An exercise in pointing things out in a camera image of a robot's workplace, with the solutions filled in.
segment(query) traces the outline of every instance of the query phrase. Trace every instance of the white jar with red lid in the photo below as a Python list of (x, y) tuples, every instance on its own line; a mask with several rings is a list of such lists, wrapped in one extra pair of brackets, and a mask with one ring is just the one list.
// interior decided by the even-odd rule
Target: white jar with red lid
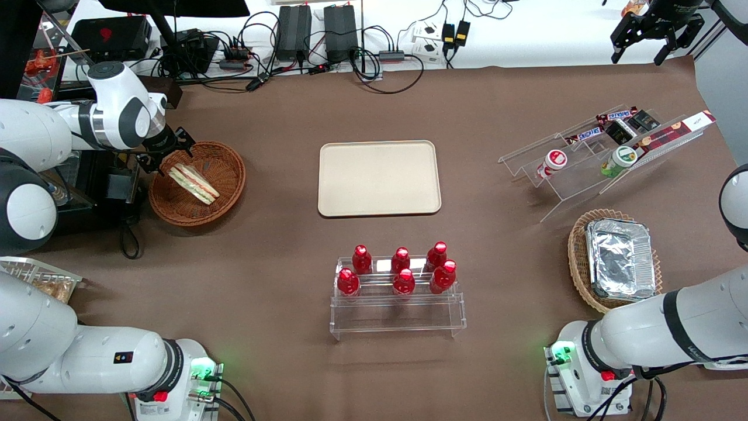
[(545, 159), (538, 166), (538, 175), (540, 178), (547, 178), (549, 175), (565, 167), (567, 162), (566, 154), (563, 151), (553, 149), (545, 155)]

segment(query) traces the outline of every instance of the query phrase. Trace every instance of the beige tray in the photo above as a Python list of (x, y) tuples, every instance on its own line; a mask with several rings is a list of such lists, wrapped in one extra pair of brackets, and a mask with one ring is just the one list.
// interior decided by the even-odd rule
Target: beige tray
[(428, 140), (328, 143), (319, 150), (324, 216), (434, 213), (441, 208), (436, 148)]

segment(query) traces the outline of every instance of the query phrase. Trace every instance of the black box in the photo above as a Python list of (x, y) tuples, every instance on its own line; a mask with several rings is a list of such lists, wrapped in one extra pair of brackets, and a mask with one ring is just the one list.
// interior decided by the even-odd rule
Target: black box
[(644, 111), (639, 111), (628, 119), (628, 123), (639, 133), (647, 133), (660, 126), (660, 122)]
[(358, 48), (356, 15), (353, 6), (327, 6), (324, 11), (328, 61), (333, 63), (346, 61), (351, 50)]
[(145, 58), (150, 24), (145, 16), (83, 19), (73, 28), (73, 39), (93, 61), (130, 61)]
[(605, 129), (605, 133), (612, 137), (617, 144), (623, 145), (624, 143), (637, 137), (637, 133), (634, 129), (629, 127), (623, 120), (613, 120), (610, 122), (610, 126)]
[(312, 34), (312, 8), (309, 6), (281, 6), (278, 61), (309, 60), (309, 38)]

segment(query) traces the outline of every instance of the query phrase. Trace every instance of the red button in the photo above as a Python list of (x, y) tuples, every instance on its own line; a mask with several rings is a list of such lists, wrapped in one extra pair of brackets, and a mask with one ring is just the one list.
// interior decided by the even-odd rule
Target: red button
[(611, 381), (616, 379), (616, 373), (611, 371), (605, 371), (600, 373), (600, 377), (603, 379), (603, 381)]
[(166, 398), (168, 397), (169, 397), (169, 393), (164, 392), (163, 390), (153, 394), (153, 400), (156, 402), (166, 402)]

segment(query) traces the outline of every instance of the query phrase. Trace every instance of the power supply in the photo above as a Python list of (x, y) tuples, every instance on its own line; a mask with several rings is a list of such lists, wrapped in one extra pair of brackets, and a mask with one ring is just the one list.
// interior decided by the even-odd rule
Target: power supply
[(309, 6), (282, 6), (278, 14), (280, 31), (278, 61), (309, 60), (309, 38), (312, 33), (312, 8)]
[(353, 6), (328, 6), (324, 11), (328, 61), (346, 61), (350, 51), (358, 47)]
[(148, 50), (150, 29), (145, 16), (82, 19), (72, 36), (96, 63), (140, 60)]

